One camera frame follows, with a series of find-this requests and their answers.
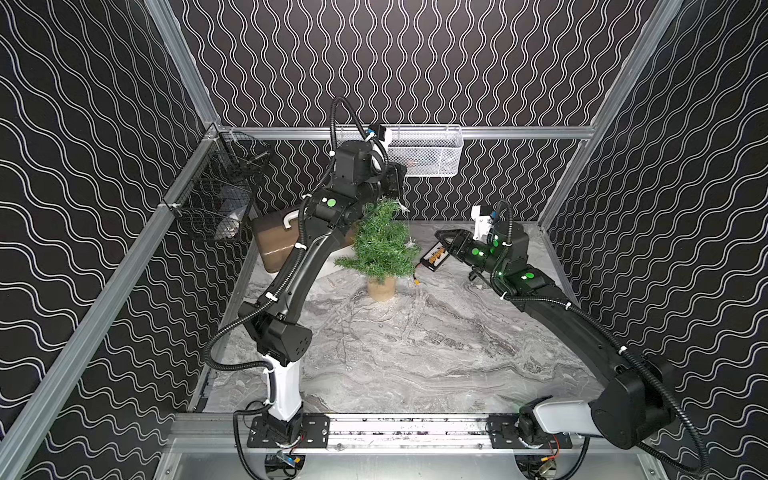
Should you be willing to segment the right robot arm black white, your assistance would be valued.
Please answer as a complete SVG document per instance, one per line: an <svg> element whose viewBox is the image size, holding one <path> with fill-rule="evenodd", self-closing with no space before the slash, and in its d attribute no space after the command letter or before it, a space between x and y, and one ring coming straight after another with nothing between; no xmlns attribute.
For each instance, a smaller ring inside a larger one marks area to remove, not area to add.
<svg viewBox="0 0 768 480"><path fill-rule="evenodd" d="M629 347L600 320L574 304L555 281L528 261L529 237L503 201L480 209L486 232L442 229L437 247L471 270L502 301L540 322L573 351L601 383L588 401L536 398L519 408L511 429L518 442L538 448L565 434L586 441L639 448L662 464L696 479L710 471L702 435L674 392L675 369L665 359ZM661 429L679 423L694 446L697 462L686 465L647 444Z"/></svg>

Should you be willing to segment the small green christmas tree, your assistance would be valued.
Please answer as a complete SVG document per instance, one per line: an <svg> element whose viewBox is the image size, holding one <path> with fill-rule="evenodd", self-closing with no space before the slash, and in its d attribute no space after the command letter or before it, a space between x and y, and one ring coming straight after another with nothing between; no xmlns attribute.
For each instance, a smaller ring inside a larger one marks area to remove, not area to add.
<svg viewBox="0 0 768 480"><path fill-rule="evenodd" d="M396 280L413 274L421 252L408 225L396 219L402 212L400 202L393 199L368 205L357 223L353 254L335 260L337 266L366 278L368 295L376 302L395 296Z"/></svg>

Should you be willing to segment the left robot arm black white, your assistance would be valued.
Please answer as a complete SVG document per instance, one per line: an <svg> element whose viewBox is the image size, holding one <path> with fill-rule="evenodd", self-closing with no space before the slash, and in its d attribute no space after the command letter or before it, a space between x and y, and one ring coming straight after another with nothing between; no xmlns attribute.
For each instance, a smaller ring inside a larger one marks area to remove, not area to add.
<svg viewBox="0 0 768 480"><path fill-rule="evenodd" d="M261 416L268 437L280 446L295 445L301 435L300 361L313 336L299 323L307 294L329 256L341 249L366 208L382 198L396 199L401 194L405 170L389 163L383 125L366 127L352 113L359 139L338 140L337 110L350 106L343 96L331 102L330 164L299 204L298 239L281 270L257 301L244 304L241 317L221 327L203 351L205 363L214 370L265 370L268 397L251 413ZM244 326L255 341L259 359L238 364L216 360L214 346L239 326Z"/></svg>

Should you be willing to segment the thin wire string lights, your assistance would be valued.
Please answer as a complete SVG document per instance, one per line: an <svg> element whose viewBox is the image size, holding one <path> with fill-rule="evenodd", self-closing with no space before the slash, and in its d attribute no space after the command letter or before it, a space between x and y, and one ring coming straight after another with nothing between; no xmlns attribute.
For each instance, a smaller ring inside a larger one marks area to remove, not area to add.
<svg viewBox="0 0 768 480"><path fill-rule="evenodd" d="M350 303L351 317L347 321L344 337L340 340L340 359L345 372L351 372L357 358L357 349L351 342L359 340L355 328L357 316L366 322L377 322L379 316L389 318L395 307L402 307L406 300L413 300L410 292L399 298L397 282L410 278L414 273L415 260L420 248L413 242L405 217L407 209L399 201L382 199L363 209L363 218L356 223L352 254L342 256L334 264L344 270L355 271L366 281L366 297L369 305L361 305L355 298Z"/></svg>

